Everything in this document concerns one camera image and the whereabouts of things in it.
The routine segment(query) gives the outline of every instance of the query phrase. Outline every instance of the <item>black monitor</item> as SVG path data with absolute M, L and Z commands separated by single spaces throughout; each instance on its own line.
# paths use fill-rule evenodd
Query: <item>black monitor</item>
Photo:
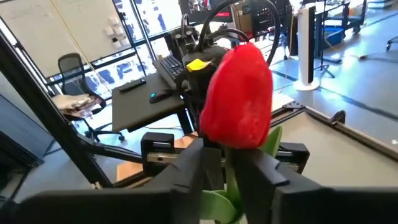
M 190 22 L 204 22 L 209 13 L 224 0 L 180 0 L 182 14 L 188 14 Z M 233 22 L 231 6 L 217 13 L 214 22 Z

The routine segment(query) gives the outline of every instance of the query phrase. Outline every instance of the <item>black metal frame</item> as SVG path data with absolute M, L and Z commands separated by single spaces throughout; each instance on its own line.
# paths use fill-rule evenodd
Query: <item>black metal frame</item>
M 59 112 L 49 96 L 41 89 L 15 49 L 0 32 L 0 70 L 18 94 L 29 105 L 46 129 L 53 135 L 69 158 L 92 184 L 114 187 L 94 160 L 92 154 L 109 156 L 131 162 L 141 162 L 140 155 L 120 147 L 90 142 L 76 133 L 73 125 Z
M 32 58 L 30 57 L 30 55 L 27 53 L 26 49 L 24 48 L 24 46 L 21 44 L 21 42 L 18 40 L 17 36 L 13 33 L 13 31 L 10 29 L 10 27 L 8 26 L 8 24 L 6 23 L 6 21 L 0 16 L 0 20 L 1 22 L 6 26 L 7 30 L 9 30 L 9 32 L 11 33 L 11 35 L 17 40 L 17 43 L 15 45 L 13 45 L 13 47 L 15 47 L 16 49 L 19 49 L 21 51 L 21 53 L 24 55 L 24 57 L 27 59 L 29 66 L 31 66 L 34 70 L 35 73 L 37 74 L 37 76 L 41 79 L 41 81 L 43 82 L 43 84 L 45 86 L 47 81 L 45 79 L 45 77 L 43 76 L 42 71 L 40 71 L 40 69 L 38 68 L 38 66 L 36 65 L 36 63 L 32 60 Z

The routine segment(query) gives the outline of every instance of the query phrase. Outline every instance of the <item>chair base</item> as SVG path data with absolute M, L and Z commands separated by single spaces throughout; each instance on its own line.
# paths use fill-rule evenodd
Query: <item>chair base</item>
M 87 121 L 84 119 L 84 122 L 86 123 L 87 127 L 88 127 L 88 131 L 85 132 L 85 136 L 90 138 L 93 141 L 97 141 L 100 142 L 100 139 L 98 138 L 98 136 L 100 134 L 118 134 L 119 137 L 119 141 L 123 142 L 126 138 L 123 136 L 123 134 L 120 131 L 103 131 L 102 129 L 109 126 L 112 123 L 109 124 L 105 124 L 102 125 L 96 129 L 93 129 L 88 123 Z

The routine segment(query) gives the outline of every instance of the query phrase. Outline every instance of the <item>red tulip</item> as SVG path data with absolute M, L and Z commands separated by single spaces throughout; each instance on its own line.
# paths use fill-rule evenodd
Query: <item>red tulip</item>
M 253 44 L 225 54 L 211 78 L 200 129 L 215 142 L 248 149 L 261 146 L 271 121 L 272 75 Z

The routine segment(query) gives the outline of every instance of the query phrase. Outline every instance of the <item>black bracket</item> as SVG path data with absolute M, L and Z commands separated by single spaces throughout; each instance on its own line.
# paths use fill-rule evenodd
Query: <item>black bracket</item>
M 126 13 L 125 12 L 118 12 L 118 15 L 119 15 L 119 18 L 121 20 L 125 20 L 125 18 L 126 18 Z
M 174 151 L 174 135 L 165 133 L 147 132 L 141 139 L 141 155 L 142 168 L 145 174 L 157 175 L 167 166 L 147 160 L 149 153 L 164 152 L 173 154 Z
M 287 104 L 283 105 L 282 107 L 286 108 L 286 109 L 293 109 L 293 110 L 294 109 L 303 109 L 303 108 L 305 108 L 304 105 L 302 105 L 300 103 L 297 103 L 296 101 L 293 101 L 291 103 L 287 103 Z
M 21 50 L 25 50 L 24 46 L 22 46 L 22 44 L 21 44 L 19 41 L 17 41 L 17 42 L 14 44 L 14 47 L 15 47 L 15 48 L 19 48 L 19 49 L 21 49 Z
M 333 115 L 333 117 L 331 117 L 328 121 L 329 124 L 331 125 L 335 125 L 337 122 L 346 123 L 346 112 L 341 110 L 337 113 L 335 113 L 335 115 Z

